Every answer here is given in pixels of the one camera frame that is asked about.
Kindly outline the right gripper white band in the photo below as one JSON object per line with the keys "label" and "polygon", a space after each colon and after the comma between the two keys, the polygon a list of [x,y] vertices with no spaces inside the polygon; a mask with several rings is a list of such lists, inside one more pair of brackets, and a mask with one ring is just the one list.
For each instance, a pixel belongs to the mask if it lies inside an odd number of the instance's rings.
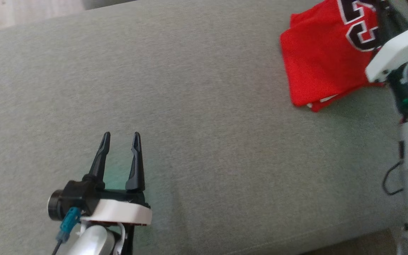
{"label": "right gripper white band", "polygon": [[408,62],[408,2],[390,0],[395,37],[391,39],[390,7],[377,7],[379,38],[390,39],[365,69],[369,82],[384,82],[387,76]]}

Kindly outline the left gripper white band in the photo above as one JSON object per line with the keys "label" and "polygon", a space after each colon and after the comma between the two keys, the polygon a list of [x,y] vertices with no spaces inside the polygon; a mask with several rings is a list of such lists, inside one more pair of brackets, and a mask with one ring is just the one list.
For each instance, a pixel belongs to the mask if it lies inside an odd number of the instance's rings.
{"label": "left gripper white band", "polygon": [[[106,157],[110,148],[110,132],[105,132],[97,149],[89,173],[83,181],[95,184],[97,190],[105,189],[103,181]],[[146,226],[152,223],[152,209],[144,196],[145,175],[142,155],[141,135],[134,133],[132,148],[132,165],[125,190],[107,190],[99,192],[100,200],[90,216],[82,216],[81,221],[104,222],[108,224],[123,223]]]}

